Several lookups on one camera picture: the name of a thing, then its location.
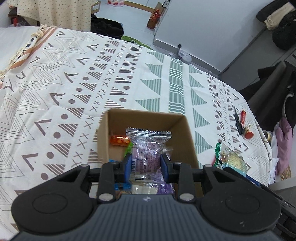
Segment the orange snack packet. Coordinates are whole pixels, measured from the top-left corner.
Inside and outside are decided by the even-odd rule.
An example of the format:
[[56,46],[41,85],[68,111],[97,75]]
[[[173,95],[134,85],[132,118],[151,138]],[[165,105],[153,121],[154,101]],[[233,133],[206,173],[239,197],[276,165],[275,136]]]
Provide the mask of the orange snack packet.
[[113,146],[127,147],[130,144],[130,139],[123,135],[111,135],[109,143]]

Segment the purple small snack packet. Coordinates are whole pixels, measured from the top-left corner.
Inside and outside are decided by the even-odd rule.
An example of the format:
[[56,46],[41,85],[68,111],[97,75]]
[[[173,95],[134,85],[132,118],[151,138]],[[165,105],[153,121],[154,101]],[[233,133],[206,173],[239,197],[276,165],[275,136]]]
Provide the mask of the purple small snack packet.
[[127,128],[126,135],[133,143],[132,174],[142,179],[160,169],[160,157],[171,139],[170,131],[151,131]]

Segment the teal band cookie pack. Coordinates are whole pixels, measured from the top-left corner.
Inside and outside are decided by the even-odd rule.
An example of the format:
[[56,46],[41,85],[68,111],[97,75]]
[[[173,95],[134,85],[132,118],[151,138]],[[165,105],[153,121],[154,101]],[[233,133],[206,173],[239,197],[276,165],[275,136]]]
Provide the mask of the teal band cookie pack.
[[222,142],[215,145],[214,166],[221,170],[230,167],[243,176],[247,173],[246,162]]

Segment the light green snack packet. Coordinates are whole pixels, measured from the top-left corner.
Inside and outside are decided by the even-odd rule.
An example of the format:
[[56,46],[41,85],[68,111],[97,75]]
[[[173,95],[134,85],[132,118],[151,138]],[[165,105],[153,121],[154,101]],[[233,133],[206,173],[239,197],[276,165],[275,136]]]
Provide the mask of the light green snack packet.
[[132,154],[132,150],[133,150],[133,143],[130,142],[125,149],[124,156],[126,156],[127,154]]

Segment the purple wafer snack pack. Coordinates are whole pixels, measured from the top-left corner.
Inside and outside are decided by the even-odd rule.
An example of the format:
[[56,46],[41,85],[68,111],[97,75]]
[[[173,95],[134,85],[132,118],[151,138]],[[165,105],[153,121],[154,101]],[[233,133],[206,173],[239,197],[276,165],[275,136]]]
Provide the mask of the purple wafer snack pack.
[[132,194],[174,194],[175,189],[173,184],[166,183],[163,177],[147,176],[142,179],[130,178]]

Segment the blue snack packet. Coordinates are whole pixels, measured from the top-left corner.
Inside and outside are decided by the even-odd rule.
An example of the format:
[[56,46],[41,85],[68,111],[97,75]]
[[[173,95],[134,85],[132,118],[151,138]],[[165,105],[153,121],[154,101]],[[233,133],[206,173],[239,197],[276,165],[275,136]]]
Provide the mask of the blue snack packet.
[[115,189],[116,190],[128,190],[131,187],[130,179],[124,183],[123,182],[123,165],[119,161],[109,160],[109,162],[113,165],[113,172],[114,172],[114,181],[115,181]]

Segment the brown cardboard box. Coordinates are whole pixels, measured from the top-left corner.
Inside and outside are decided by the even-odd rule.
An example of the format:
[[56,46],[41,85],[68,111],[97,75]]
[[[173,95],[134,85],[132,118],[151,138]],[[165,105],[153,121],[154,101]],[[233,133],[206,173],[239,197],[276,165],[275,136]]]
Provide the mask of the brown cardboard box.
[[110,109],[102,116],[97,138],[103,162],[98,174],[100,202],[114,202],[114,185],[128,182],[130,175],[144,178],[158,170],[164,182],[178,185],[178,201],[196,201],[194,177],[203,172],[184,115]]

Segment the red key tag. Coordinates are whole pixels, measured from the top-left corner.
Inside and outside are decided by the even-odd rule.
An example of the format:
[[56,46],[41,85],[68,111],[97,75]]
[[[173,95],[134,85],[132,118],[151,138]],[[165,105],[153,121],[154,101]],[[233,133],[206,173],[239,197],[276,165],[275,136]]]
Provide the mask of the red key tag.
[[245,119],[246,119],[246,111],[245,110],[242,110],[241,111],[241,115],[240,115],[240,122],[241,122],[241,125],[244,127],[244,124],[245,124]]

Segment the patterned bed cover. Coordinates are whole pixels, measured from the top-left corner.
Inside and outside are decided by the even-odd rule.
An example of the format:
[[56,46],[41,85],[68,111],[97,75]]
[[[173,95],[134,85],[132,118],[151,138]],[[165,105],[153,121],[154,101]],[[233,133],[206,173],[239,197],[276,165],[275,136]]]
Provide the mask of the patterned bed cover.
[[[246,111],[240,135],[234,118]],[[199,165],[223,142],[267,185],[270,161],[246,100],[223,81],[157,51],[56,27],[1,28],[1,239],[13,200],[80,164],[99,167],[96,131],[111,108],[186,116]]]

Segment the black bag on floor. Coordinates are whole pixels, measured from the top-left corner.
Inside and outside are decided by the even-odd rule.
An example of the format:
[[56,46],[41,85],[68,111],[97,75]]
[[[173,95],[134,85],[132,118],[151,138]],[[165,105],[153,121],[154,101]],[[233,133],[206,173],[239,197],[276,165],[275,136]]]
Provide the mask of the black bag on floor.
[[94,14],[91,15],[90,29],[93,33],[115,39],[121,39],[124,35],[124,29],[121,23],[105,18],[98,18]]

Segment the brown drink bottle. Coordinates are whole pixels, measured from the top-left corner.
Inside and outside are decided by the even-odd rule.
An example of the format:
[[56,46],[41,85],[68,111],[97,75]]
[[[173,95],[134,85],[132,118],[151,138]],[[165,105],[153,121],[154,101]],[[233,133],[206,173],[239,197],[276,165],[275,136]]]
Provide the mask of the brown drink bottle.
[[147,22],[147,27],[149,29],[154,29],[162,15],[164,8],[162,3],[158,2],[156,7],[154,8],[148,22]]

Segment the dotted tablecloth table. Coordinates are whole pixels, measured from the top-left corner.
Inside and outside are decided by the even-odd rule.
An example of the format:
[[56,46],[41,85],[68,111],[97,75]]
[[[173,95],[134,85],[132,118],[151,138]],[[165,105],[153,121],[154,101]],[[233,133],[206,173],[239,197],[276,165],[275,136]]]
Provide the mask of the dotted tablecloth table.
[[16,7],[16,13],[41,25],[56,26],[83,32],[90,31],[91,8],[96,1],[90,0],[23,0],[7,1]]

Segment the small cardboard box on floor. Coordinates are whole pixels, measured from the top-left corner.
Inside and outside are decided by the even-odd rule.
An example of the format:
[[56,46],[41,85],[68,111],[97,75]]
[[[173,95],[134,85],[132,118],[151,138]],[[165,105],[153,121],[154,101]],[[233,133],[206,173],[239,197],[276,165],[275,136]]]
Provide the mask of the small cardboard box on floor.
[[92,6],[91,6],[91,13],[96,14],[100,11],[100,5],[101,1],[96,1]]

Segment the water bottle pack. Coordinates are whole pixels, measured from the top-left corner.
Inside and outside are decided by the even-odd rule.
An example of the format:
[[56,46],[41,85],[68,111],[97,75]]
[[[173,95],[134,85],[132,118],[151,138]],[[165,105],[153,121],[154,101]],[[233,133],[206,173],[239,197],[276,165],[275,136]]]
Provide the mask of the water bottle pack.
[[121,7],[125,4],[125,0],[108,0],[107,4],[114,7]]

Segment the red round keychain charm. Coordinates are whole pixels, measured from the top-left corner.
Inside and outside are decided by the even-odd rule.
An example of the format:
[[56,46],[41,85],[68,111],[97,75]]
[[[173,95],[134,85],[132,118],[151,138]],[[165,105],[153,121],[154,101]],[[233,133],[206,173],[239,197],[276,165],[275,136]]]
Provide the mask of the red round keychain charm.
[[244,138],[247,140],[251,139],[254,136],[254,133],[251,131],[250,127],[251,126],[248,125],[244,128]]

